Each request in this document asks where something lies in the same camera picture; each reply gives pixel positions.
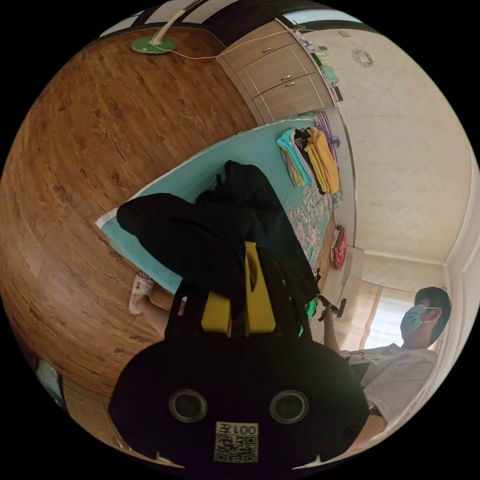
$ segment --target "face mask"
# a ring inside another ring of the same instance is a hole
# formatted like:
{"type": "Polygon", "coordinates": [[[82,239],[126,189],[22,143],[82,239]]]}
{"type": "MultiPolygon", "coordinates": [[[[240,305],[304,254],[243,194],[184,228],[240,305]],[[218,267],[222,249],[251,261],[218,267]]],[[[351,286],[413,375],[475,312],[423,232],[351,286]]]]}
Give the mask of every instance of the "face mask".
{"type": "Polygon", "coordinates": [[[400,324],[400,331],[403,337],[413,333],[420,328],[422,324],[434,322],[434,320],[422,321],[422,313],[425,310],[436,310],[436,308],[426,307],[425,305],[415,305],[405,313],[400,324]]]}

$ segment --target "white t-shirt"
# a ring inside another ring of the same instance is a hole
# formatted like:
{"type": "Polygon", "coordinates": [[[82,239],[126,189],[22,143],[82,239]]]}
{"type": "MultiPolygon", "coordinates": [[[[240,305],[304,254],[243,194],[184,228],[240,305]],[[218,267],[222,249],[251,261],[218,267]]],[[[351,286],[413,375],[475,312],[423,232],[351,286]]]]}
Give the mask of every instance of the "white t-shirt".
{"type": "Polygon", "coordinates": [[[437,354],[432,350],[407,350],[395,343],[368,350],[344,350],[340,355],[361,376],[370,407],[376,406],[387,423],[416,398],[437,363],[437,354]]]}

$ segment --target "bed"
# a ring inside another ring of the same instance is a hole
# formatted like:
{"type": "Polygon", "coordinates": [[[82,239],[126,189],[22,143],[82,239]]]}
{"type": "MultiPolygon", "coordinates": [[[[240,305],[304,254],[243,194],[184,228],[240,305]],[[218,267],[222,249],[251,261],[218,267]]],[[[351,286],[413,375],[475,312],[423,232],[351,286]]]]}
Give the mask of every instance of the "bed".
{"type": "MultiPolygon", "coordinates": [[[[314,187],[293,186],[276,142],[285,130],[314,125],[313,120],[295,118],[239,133],[197,153],[132,198],[170,193],[194,203],[200,193],[215,187],[217,175],[223,171],[226,161],[256,165],[270,181],[314,268],[334,208],[332,197],[320,195],[314,187]]],[[[95,224],[107,236],[112,248],[174,294],[182,278],[153,258],[136,237],[124,231],[117,222],[116,213],[117,209],[109,211],[95,224]]]]}

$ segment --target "leg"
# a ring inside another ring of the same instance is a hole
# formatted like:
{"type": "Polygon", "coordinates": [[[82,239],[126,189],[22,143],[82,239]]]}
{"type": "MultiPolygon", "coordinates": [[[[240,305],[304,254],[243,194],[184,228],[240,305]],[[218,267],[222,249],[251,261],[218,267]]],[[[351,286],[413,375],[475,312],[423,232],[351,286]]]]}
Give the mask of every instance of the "leg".
{"type": "Polygon", "coordinates": [[[152,303],[147,295],[135,295],[134,304],[145,315],[150,325],[164,337],[170,312],[152,303]]]}

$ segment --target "red bag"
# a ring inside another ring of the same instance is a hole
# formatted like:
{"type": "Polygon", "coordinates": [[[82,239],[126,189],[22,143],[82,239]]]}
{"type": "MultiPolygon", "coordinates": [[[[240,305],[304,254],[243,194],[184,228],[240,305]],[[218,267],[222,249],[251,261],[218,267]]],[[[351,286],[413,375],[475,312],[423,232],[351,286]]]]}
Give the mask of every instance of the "red bag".
{"type": "Polygon", "coordinates": [[[340,229],[341,230],[338,235],[338,239],[332,250],[332,264],[335,270],[342,269],[342,267],[344,266],[345,255],[347,252],[347,231],[343,227],[340,227],[340,229]]]}

